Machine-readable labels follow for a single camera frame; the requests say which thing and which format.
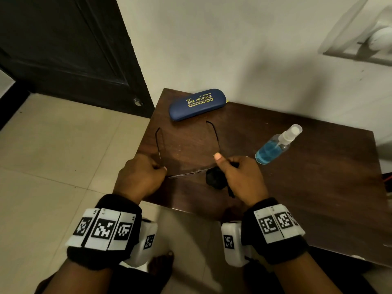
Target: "door panel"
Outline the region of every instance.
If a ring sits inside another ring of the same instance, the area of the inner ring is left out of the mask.
[[[0,65],[34,92],[151,116],[116,0],[0,0],[0,24]]]

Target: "wall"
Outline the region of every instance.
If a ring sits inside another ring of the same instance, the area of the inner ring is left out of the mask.
[[[392,171],[392,67],[317,54],[356,1],[117,0],[155,104],[164,87],[219,88],[229,101],[372,130]]]
[[[0,98],[8,91],[15,81],[0,70]]]

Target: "wrist-mounted device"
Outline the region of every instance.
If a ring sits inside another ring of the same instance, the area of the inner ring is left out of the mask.
[[[267,198],[244,213],[241,243],[252,245],[274,265],[299,257],[308,245],[304,230],[287,208],[275,198]]]
[[[141,208],[119,195],[108,194],[84,212],[68,245],[68,258],[91,270],[128,259],[139,241]]]

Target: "brown wooden tabletop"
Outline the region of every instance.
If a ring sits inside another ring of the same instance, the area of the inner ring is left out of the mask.
[[[228,102],[223,108],[180,122],[169,118],[173,100],[189,93],[164,89],[138,152],[168,168],[168,175],[214,166],[224,156],[254,157],[273,135],[292,124],[303,128],[291,148],[260,165],[270,196],[286,205],[306,232],[308,243],[392,267],[392,213],[373,132]],[[161,159],[155,141],[157,128]],[[165,179],[146,199],[165,207],[227,222],[246,210],[227,188],[205,183],[205,172]]]

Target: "white spray nozzle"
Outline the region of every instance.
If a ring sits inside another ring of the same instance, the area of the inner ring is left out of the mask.
[[[279,142],[284,145],[290,144],[302,132],[300,125],[292,125],[288,130],[279,135]]]

